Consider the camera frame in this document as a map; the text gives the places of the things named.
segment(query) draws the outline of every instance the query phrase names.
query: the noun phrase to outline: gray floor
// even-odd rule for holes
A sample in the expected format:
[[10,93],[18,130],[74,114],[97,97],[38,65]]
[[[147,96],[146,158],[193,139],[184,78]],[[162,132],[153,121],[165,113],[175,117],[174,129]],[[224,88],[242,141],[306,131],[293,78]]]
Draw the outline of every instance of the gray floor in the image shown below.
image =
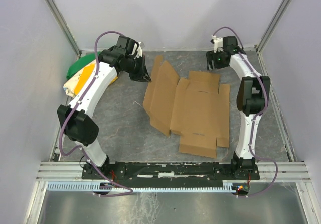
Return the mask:
[[[145,52],[149,73],[157,55],[163,55],[181,77],[187,77],[190,70],[206,71],[205,52]],[[256,70],[261,72],[256,52],[248,51],[247,55]],[[218,148],[217,159],[179,153],[179,136],[171,134],[168,138],[149,124],[149,117],[142,107],[147,84],[131,82],[127,73],[122,73],[107,88],[93,116],[99,126],[98,140],[105,153],[112,161],[229,162],[239,137],[240,115],[236,108],[236,96],[240,80],[230,67],[215,72],[221,75],[221,83],[231,85],[230,147]],[[64,149],[69,150],[73,146],[74,143],[65,138]],[[256,153],[276,161],[288,161],[271,105],[259,125]],[[78,161],[81,156],[82,153],[77,150],[68,157],[62,157],[61,161]]]
[[[263,184],[251,185],[253,192],[263,188]],[[227,193],[143,192],[98,198],[88,192],[47,191],[38,223],[305,224],[307,221],[295,183],[278,183],[264,194],[243,199]]]

